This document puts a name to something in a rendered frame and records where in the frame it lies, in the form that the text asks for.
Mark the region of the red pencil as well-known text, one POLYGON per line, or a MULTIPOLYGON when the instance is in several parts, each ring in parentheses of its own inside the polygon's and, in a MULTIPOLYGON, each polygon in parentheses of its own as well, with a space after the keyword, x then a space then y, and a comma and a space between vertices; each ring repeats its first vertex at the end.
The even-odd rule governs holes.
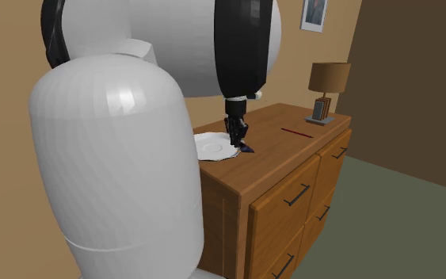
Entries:
POLYGON ((304 136, 304 137, 307 137, 307 138, 311 138, 311 139, 314 138, 313 136, 310 136, 308 134, 305 134, 305 133, 302 133, 302 132, 293 131, 293 130, 290 130, 290 129, 287 129, 287 128, 281 128, 281 130, 283 130, 285 132, 290 132, 290 133, 293 133, 293 134, 296 134, 296 135, 299 135, 299 136, 304 136))

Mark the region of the brown table lamp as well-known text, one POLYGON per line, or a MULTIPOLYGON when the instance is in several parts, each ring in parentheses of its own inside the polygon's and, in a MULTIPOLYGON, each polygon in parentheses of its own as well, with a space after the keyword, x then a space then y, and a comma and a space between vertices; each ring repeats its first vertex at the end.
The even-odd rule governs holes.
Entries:
POLYGON ((350 68, 350 63, 312 63, 308 89, 321 92, 322 97, 315 100, 313 113, 305 118, 306 122, 324 126, 333 120, 328 116, 331 98, 326 95, 345 91, 350 68))

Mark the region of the white plate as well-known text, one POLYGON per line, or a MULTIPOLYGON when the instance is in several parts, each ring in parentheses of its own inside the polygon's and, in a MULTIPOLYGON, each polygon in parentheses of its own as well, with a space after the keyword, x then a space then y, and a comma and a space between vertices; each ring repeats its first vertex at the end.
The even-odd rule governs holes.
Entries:
POLYGON ((197 157, 200 161, 221 161, 234 158, 240 150, 231 145, 231 138, 225 132, 204 132, 195 134, 197 157))

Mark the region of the wooden chest of drawers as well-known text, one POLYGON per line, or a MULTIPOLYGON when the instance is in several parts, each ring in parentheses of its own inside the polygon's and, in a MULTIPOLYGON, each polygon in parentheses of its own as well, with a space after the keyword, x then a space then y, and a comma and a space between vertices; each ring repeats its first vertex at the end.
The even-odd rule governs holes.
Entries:
POLYGON ((311 114, 281 103, 247 113, 254 153, 200 162, 200 269, 226 279, 291 279, 324 228, 352 134, 349 116, 320 126, 305 121, 311 114))

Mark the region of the framed wall picture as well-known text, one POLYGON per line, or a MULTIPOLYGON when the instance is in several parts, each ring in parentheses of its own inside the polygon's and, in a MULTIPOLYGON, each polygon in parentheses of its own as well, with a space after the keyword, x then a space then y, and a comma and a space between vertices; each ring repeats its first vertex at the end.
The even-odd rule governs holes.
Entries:
POLYGON ((322 32, 328 0, 303 0, 300 29, 322 32))

